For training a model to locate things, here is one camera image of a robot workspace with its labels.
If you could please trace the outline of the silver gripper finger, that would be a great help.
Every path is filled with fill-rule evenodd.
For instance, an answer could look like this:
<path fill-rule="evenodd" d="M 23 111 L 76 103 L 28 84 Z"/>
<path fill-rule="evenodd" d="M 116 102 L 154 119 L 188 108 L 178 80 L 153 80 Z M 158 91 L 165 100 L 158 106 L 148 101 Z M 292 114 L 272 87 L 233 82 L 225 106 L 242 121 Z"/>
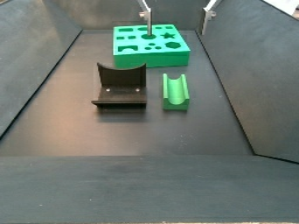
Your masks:
<path fill-rule="evenodd" d="M 145 0 L 136 0 L 141 8 L 138 17 L 144 19 L 146 25 L 146 35 L 152 35 L 152 9 L 148 7 Z"/>
<path fill-rule="evenodd" d="M 202 8 L 202 20 L 201 20 L 201 28 L 200 34 L 205 34 L 208 22 L 216 17 L 216 7 L 220 4 L 221 0 L 209 0 L 206 6 Z"/>

